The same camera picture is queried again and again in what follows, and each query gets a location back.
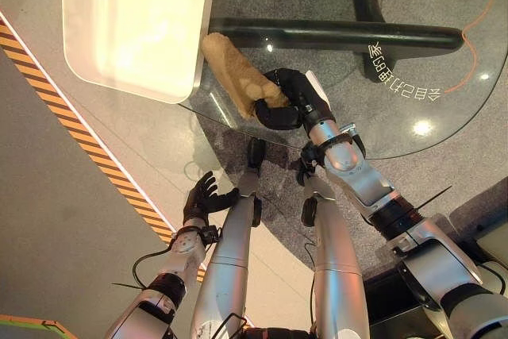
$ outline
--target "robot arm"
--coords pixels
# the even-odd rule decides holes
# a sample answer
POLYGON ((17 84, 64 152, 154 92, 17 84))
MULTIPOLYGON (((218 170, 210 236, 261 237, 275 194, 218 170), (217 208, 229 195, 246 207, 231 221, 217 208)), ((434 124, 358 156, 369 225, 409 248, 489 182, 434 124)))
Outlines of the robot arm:
MULTIPOLYGON (((339 128, 328 99, 311 71, 305 75, 278 69, 266 76, 280 85, 298 111, 281 108, 298 119, 311 143, 302 152, 307 171, 320 164, 328 178, 341 186, 359 207, 364 220, 388 241, 401 257, 399 271, 421 304, 444 311, 455 339, 494 335, 508 326, 508 300, 481 287, 474 262, 432 221, 423 218, 394 186, 365 159, 364 146, 353 124, 339 128)), ((267 127, 266 104, 256 103, 258 118, 267 127)))
POLYGON ((208 226, 208 213, 237 202, 238 189, 217 195, 212 173, 206 173, 190 191, 184 207, 183 228, 169 244, 166 264, 134 299, 106 333, 111 339, 170 339, 170 329, 187 288, 194 285, 205 246, 218 241, 217 229, 208 226))

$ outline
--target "yellow and black hazard stripe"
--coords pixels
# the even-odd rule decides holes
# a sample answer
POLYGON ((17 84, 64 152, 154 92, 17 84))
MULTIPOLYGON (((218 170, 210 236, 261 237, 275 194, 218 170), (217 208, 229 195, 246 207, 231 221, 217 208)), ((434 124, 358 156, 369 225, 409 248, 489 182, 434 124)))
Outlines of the yellow and black hazard stripe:
POLYGON ((77 336, 73 335, 57 321, 0 314, 0 325, 16 326, 25 329, 42 329, 44 331, 52 331, 64 339, 78 339, 77 336))
MULTIPOLYGON (((150 225, 152 230, 157 233, 159 238, 165 243, 169 243, 175 230, 162 219, 155 205, 142 194, 139 186, 133 182, 125 169, 121 168, 113 155, 106 151, 107 147, 104 143, 84 123, 84 120, 77 114, 61 91, 56 89, 54 83, 50 81, 40 65, 28 54, 21 44, 21 40, 8 26, 1 13, 0 47, 90 159, 97 164, 98 168, 108 177, 110 182, 144 221, 150 225)), ((198 273, 198 281, 202 282, 204 272, 204 266, 202 266, 198 273)))

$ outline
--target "glass tabletop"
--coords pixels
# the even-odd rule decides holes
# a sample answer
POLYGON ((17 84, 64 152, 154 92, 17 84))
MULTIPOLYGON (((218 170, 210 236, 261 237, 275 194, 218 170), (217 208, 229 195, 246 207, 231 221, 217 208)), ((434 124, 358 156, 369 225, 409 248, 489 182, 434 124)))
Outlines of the glass tabletop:
MULTIPOLYGON (((313 71, 337 124, 355 122, 368 157, 389 158, 443 141, 479 112, 506 59, 507 5, 508 0, 213 0, 210 30, 230 34, 262 72, 313 71), (356 21, 388 24, 366 33, 356 21)), ((302 147, 307 141, 303 129, 273 131, 256 119, 244 120, 206 64, 200 87, 182 106, 275 143, 302 147)))

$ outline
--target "white tray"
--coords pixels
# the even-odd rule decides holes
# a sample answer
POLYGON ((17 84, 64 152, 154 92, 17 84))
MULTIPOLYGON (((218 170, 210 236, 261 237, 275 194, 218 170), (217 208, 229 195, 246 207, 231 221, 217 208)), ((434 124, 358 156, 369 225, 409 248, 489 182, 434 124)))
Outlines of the white tray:
POLYGON ((212 0, 62 0, 63 46, 81 79, 163 102, 199 86, 212 0))

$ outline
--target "silver robot leg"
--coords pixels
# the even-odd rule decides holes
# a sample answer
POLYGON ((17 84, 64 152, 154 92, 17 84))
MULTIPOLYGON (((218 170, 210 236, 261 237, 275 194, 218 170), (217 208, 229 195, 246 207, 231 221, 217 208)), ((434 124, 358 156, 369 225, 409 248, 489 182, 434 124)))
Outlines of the silver robot leg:
POLYGON ((315 175, 304 179, 306 225, 314 224, 316 334, 320 339, 368 339, 364 284, 355 249, 332 189, 315 175))
MULTIPOLYGON (((194 339, 210 339, 231 313, 244 315, 251 226, 259 202, 258 182, 257 170, 247 168, 238 183, 240 200, 229 209, 194 308, 190 326, 190 337, 194 339)), ((240 325, 240 319, 231 317, 216 338, 231 337, 240 325)))

